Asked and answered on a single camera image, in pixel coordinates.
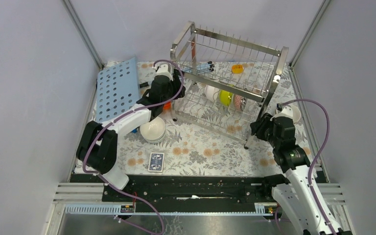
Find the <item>orange plastic bowl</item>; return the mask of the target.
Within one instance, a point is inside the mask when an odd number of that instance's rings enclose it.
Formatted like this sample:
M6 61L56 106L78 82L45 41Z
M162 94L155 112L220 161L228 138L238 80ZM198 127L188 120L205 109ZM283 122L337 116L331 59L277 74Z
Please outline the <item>orange plastic bowl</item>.
M170 112L172 109L172 102L167 102L163 107L163 112Z

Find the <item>beige floral bowl front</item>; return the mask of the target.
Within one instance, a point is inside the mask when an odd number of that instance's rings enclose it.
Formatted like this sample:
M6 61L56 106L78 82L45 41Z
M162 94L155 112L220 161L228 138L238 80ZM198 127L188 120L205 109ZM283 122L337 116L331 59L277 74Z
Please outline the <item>beige floral bowl front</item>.
M279 111L279 114L282 117L287 117L287 118L292 119L294 124L297 124L302 117L302 114L299 108L293 104L288 104L288 105L283 106L282 110Z

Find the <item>white ribbed bowl front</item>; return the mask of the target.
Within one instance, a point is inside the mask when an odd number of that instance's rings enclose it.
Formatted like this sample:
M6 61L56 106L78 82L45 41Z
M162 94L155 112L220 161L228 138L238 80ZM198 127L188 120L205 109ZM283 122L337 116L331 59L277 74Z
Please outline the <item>white ribbed bowl front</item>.
M140 133L148 143L159 143L165 137L166 125L161 117L140 126Z

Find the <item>stainless steel dish rack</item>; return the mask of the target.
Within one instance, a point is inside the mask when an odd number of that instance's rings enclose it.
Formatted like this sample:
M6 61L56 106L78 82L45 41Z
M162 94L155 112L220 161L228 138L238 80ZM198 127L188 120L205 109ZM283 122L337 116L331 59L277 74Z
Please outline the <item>stainless steel dish rack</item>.
M260 118L280 84L288 47L269 47L250 39L198 27L187 22L173 41L170 58L185 76L185 97L172 104L174 118L180 118L244 144L253 141L250 124ZM197 65L213 61L214 71L198 73ZM231 67L241 64L243 73ZM247 98L244 111L215 102L204 94L207 85Z

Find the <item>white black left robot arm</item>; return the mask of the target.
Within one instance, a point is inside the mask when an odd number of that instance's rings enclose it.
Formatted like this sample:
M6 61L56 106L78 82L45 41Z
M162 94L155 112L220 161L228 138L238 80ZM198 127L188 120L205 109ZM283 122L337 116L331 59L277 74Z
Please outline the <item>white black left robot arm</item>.
M83 163L84 172L100 176L114 188L113 194L118 200L127 201L132 196L129 177L116 165L118 139L157 118L166 103L182 98L185 95L183 78L183 71L168 69L162 64L156 69L150 88L129 111L104 123L86 124L76 158Z

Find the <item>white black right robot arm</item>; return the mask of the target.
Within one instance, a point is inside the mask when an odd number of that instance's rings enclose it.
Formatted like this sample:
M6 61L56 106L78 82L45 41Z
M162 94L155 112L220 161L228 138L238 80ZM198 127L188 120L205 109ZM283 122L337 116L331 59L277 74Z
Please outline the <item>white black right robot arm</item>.
M251 124L252 134L268 142L282 173L263 179L261 195L276 201L295 230L302 235L350 235L328 208L312 173L305 151L296 144L290 117L265 113Z

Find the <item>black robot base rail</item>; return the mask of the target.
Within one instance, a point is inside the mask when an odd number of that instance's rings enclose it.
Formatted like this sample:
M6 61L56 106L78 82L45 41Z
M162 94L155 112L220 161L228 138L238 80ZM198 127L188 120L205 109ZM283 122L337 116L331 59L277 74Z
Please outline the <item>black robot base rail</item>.
M141 197L161 214L247 213L277 203L263 177L129 175L124 192Z

